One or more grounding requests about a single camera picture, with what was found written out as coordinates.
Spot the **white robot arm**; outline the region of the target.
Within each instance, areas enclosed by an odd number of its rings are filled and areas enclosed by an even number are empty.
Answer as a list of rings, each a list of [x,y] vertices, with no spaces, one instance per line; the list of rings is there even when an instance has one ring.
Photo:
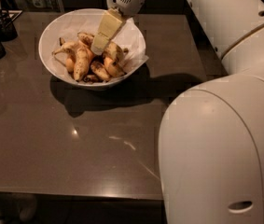
[[[264,224],[264,3],[187,0],[227,76],[177,96],[162,118],[168,224]]]

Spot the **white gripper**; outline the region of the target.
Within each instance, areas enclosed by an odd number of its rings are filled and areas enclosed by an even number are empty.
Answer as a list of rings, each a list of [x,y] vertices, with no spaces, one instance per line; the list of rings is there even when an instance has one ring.
[[[125,24],[126,19],[123,16],[136,15],[144,2],[145,0],[106,0],[109,9],[102,16],[91,44],[91,51],[96,55],[101,55]]]

